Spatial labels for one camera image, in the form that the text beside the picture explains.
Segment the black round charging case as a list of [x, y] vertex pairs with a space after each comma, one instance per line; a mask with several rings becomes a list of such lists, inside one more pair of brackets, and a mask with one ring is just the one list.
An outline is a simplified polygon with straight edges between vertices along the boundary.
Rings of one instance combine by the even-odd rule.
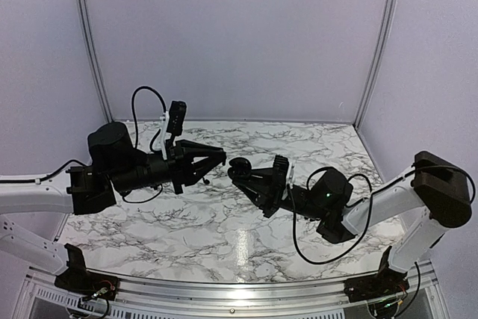
[[252, 165], [246, 158], [233, 158], [229, 162], [227, 174], [233, 185], [246, 185], [251, 179]]

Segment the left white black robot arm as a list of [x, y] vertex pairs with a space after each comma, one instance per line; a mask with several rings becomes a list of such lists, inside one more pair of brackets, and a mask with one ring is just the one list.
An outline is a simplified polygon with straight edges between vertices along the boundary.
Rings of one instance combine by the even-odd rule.
[[170, 138], [157, 152], [135, 146], [124, 123], [108, 123], [87, 138], [91, 163], [67, 161], [50, 174], [1, 178], [1, 251], [35, 264], [66, 281], [79, 293], [94, 286], [82, 251], [55, 244], [16, 225], [9, 214], [57, 212], [98, 214], [144, 188], [170, 183], [177, 194], [200, 182], [226, 161], [220, 147]]

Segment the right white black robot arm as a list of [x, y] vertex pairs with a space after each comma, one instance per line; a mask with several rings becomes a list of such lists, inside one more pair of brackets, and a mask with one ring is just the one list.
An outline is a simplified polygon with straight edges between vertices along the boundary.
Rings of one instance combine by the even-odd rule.
[[472, 216], [477, 187], [463, 169], [421, 151], [412, 165], [368, 196], [350, 202], [352, 178], [334, 167], [321, 167], [320, 178], [304, 187], [294, 184], [293, 167], [286, 157], [275, 157], [273, 166], [253, 169], [245, 158], [229, 162], [228, 176], [262, 214], [269, 218], [279, 209], [317, 221], [317, 233], [331, 244], [359, 244], [368, 229], [412, 209], [422, 209], [404, 237], [389, 247], [370, 289], [385, 295], [406, 276], [412, 265], [446, 232], [465, 225]]

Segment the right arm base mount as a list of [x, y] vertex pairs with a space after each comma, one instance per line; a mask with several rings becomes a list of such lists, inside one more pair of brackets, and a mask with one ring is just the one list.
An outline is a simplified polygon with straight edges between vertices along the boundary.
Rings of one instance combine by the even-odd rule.
[[382, 254], [375, 274], [346, 279], [344, 293], [351, 303], [373, 300], [409, 290], [407, 273], [399, 273], [389, 267], [391, 247]]

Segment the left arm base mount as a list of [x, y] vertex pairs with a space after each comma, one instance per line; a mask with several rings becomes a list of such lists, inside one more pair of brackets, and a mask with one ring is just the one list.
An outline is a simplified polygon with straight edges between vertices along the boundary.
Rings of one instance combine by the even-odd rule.
[[86, 268], [82, 251], [66, 244], [65, 249], [68, 255], [66, 270], [55, 277], [55, 287], [87, 297], [93, 297], [99, 292], [99, 298], [103, 300], [114, 300], [119, 285], [116, 276], [91, 272]]

